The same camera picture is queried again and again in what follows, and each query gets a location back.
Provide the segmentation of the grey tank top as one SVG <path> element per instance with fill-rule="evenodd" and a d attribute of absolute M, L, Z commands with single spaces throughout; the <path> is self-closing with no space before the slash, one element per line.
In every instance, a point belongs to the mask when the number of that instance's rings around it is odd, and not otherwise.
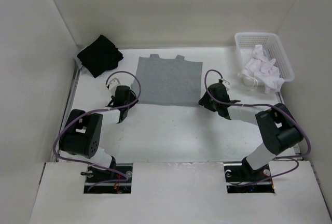
<path fill-rule="evenodd" d="M 202 62 L 186 61 L 182 55 L 162 59 L 158 54 L 140 57 L 131 89 L 140 104 L 195 107 L 201 98 Z"/>

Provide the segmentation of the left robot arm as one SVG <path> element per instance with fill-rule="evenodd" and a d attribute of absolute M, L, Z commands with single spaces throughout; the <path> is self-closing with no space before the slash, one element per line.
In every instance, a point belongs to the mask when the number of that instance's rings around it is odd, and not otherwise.
<path fill-rule="evenodd" d="M 138 97 L 128 86 L 116 86 L 111 101 L 106 108 L 96 109 L 90 113 L 74 109 L 67 120 L 65 131 L 56 144 L 56 149 L 67 155 L 58 154 L 64 161 L 85 163 L 99 170 L 99 176 L 106 182 L 116 177 L 115 158 L 100 148 L 103 113 L 116 109 L 119 114 L 114 123 L 122 123 L 130 108 L 138 102 Z"/>

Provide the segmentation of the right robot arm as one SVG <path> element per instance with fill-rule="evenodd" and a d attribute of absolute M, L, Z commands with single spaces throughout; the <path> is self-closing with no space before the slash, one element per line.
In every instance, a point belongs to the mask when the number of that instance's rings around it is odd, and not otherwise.
<path fill-rule="evenodd" d="M 303 140 L 302 132 L 284 104 L 240 104 L 230 100 L 221 82 L 207 88 L 199 105 L 227 120 L 243 121 L 258 127 L 262 143 L 242 160 L 240 168 L 246 180 L 253 180 L 259 175 L 259 169 Z"/>

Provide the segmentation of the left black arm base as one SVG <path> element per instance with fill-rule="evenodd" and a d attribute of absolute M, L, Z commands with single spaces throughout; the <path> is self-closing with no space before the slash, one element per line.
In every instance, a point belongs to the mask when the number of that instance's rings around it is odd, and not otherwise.
<path fill-rule="evenodd" d="M 84 194 L 130 194 L 133 164 L 117 164 L 113 159 L 110 168 L 125 174 L 128 179 L 119 173 L 88 166 L 86 172 L 81 172 L 85 177 Z"/>

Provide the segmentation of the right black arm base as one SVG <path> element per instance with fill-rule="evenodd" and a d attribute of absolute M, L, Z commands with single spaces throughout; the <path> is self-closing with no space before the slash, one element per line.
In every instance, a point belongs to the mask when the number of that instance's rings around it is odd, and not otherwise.
<path fill-rule="evenodd" d="M 226 190 L 228 193 L 274 193 L 272 179 L 262 181 L 271 176 L 268 164 L 252 170 L 241 162 L 224 163 Z"/>

